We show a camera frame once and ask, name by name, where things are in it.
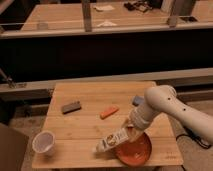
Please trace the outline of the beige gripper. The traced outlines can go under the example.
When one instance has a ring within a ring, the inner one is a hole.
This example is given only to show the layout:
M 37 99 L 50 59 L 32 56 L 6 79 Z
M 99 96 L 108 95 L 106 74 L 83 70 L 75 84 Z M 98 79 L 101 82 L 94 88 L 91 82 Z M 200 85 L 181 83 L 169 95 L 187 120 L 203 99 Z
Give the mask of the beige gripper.
M 134 127 L 129 118 L 125 119 L 122 124 L 122 128 L 126 130 L 130 142 L 136 141 L 143 134 L 143 131 Z

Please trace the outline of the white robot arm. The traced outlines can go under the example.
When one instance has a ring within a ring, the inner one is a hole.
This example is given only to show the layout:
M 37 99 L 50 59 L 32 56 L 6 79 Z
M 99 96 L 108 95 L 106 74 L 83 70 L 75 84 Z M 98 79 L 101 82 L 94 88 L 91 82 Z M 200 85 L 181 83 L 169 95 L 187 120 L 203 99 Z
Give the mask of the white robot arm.
M 175 118 L 213 145 L 213 117 L 181 102 L 176 90 L 169 85 L 145 90 L 144 101 L 130 112 L 123 124 L 124 127 L 132 126 L 127 130 L 129 140 L 137 140 L 160 113 Z

